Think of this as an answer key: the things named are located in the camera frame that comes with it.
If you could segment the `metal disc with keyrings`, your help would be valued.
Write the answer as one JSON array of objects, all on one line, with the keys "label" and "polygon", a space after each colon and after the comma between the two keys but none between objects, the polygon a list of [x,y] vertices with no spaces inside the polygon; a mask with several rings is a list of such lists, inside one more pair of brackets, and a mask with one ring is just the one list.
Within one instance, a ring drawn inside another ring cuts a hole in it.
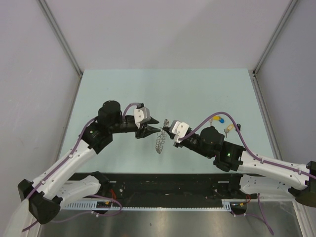
[{"label": "metal disc with keyrings", "polygon": [[155,151],[158,154],[161,154],[163,150],[163,146],[167,137],[167,133],[164,130],[164,128],[167,128],[169,126],[169,120],[165,119],[163,122],[163,126],[161,127],[160,133],[158,133],[157,139],[156,139],[156,144],[155,144]]}]

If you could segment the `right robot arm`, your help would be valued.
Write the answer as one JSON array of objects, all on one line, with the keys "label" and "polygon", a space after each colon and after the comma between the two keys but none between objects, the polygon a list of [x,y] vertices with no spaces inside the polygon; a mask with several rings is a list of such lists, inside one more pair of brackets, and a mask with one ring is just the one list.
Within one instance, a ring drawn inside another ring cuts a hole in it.
[{"label": "right robot arm", "polygon": [[290,195],[305,206],[316,205],[316,163],[298,164],[260,156],[248,151],[244,146],[225,141],[225,136],[213,126],[204,128],[200,134],[194,133],[187,124],[165,127],[163,130],[174,140],[175,147],[185,147],[206,158],[213,158],[213,164],[220,170],[254,174],[262,181],[250,182],[242,176],[240,181],[228,185],[228,193],[233,198],[245,194],[270,193]]}]

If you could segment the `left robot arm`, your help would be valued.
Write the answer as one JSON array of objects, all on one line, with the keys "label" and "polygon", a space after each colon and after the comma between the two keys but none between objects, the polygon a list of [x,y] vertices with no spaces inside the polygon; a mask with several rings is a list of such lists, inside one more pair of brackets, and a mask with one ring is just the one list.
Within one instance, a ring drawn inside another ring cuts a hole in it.
[{"label": "left robot arm", "polygon": [[98,115],[83,127],[73,148],[37,178],[23,179],[18,184],[20,199],[28,201],[27,213],[38,223],[52,221],[69,202],[94,194],[100,198],[108,194],[109,180],[100,172],[91,173],[80,186],[73,185],[69,191],[61,188],[83,164],[113,141],[114,134],[133,132],[135,138],[142,139],[160,131],[154,127],[159,121],[151,117],[144,104],[128,105],[132,106],[136,107],[133,115],[127,115],[119,102],[104,102]]}]

